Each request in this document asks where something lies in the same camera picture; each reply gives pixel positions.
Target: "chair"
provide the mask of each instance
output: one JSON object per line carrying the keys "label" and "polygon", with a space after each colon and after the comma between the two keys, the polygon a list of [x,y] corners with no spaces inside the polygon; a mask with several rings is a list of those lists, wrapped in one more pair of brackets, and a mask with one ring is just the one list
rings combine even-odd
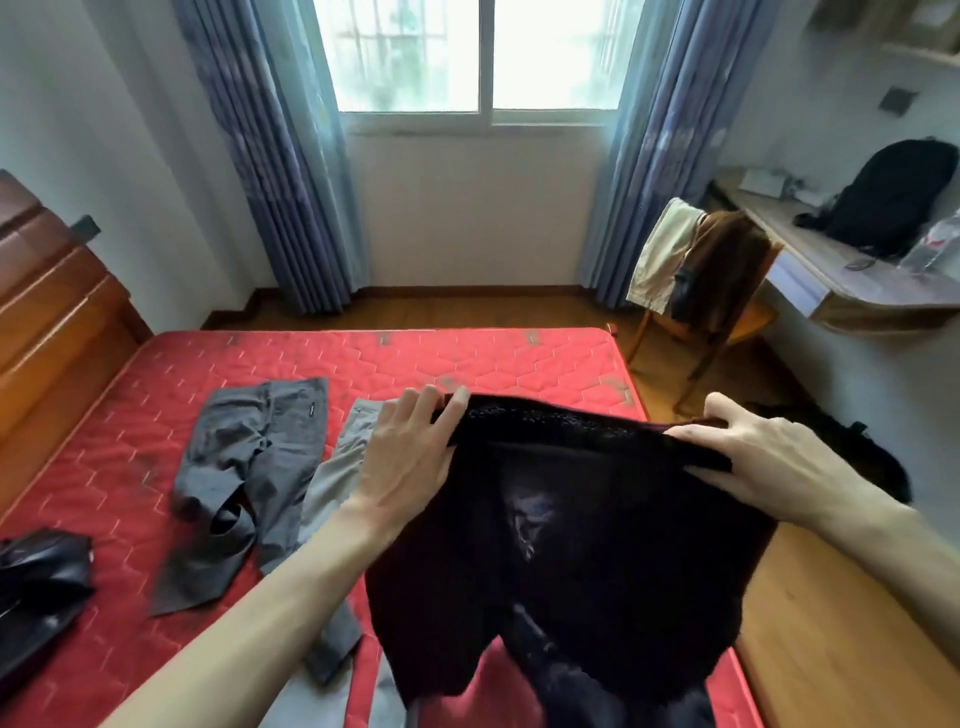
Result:
{"label": "chair", "polygon": [[764,279],[766,279],[767,273],[769,273],[770,268],[777,259],[777,255],[780,254],[782,249],[783,245],[781,243],[771,243],[770,251],[763,258],[763,262],[757,269],[755,279],[752,281],[754,288],[753,294],[740,307],[739,311],[732,312],[730,322],[718,331],[716,335],[710,337],[709,340],[707,340],[708,338],[704,334],[693,331],[688,325],[674,321],[668,316],[663,316],[653,311],[647,311],[644,314],[643,320],[640,322],[639,329],[636,332],[636,338],[626,352],[628,367],[636,356],[637,351],[639,351],[640,343],[643,341],[643,335],[646,333],[648,327],[650,327],[651,322],[656,322],[665,328],[670,335],[681,339],[687,344],[699,343],[706,344],[707,346],[707,351],[704,353],[700,363],[697,364],[686,378],[687,384],[684,392],[673,405],[674,412],[680,411],[680,408],[693,393],[694,387],[704,378],[710,366],[725,349],[758,336],[777,320],[778,313],[776,309],[770,304],[760,301],[756,297],[756,291],[759,290],[760,285]]}

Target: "bed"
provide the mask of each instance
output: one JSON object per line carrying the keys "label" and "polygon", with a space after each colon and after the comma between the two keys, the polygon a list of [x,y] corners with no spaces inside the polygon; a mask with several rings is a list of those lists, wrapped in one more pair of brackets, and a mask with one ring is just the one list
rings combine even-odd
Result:
{"label": "bed", "polygon": [[[181,331],[152,336],[96,256],[0,173],[0,537],[56,526],[93,537],[97,593],[53,659],[0,710],[10,728],[93,728],[257,580],[248,563],[209,608],[147,618],[176,528],[167,495],[211,391],[267,379],[329,379],[328,456],[352,402],[404,387],[540,398],[645,419],[603,330]],[[379,660],[356,655],[350,728],[366,726]],[[760,728],[733,651],[708,681],[719,728]]]}

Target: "red mattress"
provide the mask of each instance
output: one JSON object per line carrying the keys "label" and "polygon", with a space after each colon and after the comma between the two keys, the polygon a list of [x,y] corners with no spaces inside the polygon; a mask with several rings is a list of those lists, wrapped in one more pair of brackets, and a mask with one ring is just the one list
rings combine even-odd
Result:
{"label": "red mattress", "polygon": [[[93,728],[255,583],[248,563],[209,609],[147,619],[150,584],[174,531],[167,495],[206,397],[223,386],[326,376],[329,456],[353,400],[405,387],[536,397],[646,419],[617,346],[596,328],[166,333],[147,342],[0,522],[12,537],[56,526],[94,539],[97,593],[46,668],[0,712],[16,728]],[[379,644],[367,623],[348,726],[365,726]],[[760,728],[733,652],[708,682],[718,728]]]}

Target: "hand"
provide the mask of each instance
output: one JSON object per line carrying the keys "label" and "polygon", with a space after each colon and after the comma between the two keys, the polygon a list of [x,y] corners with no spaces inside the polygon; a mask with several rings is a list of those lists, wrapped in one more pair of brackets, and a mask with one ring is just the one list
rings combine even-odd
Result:
{"label": "hand", "polygon": [[460,387],[446,409],[430,424],[441,392],[407,389],[399,400],[385,402],[377,418],[360,481],[345,506],[357,509],[385,529],[390,538],[422,511],[437,494],[450,469],[450,435],[467,411],[470,393]]}
{"label": "hand", "polygon": [[717,392],[707,397],[704,415],[726,420],[729,428],[681,425],[666,434],[722,452],[733,470],[690,471],[776,519],[816,529],[851,508],[889,499],[808,427],[782,418],[765,420]]}

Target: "brown jacket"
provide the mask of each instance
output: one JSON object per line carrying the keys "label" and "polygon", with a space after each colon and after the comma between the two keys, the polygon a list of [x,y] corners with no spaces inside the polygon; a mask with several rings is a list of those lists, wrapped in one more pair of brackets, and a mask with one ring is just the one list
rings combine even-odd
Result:
{"label": "brown jacket", "polygon": [[756,290],[770,240],[743,212],[713,212],[677,272],[668,312],[705,333],[723,330]]}

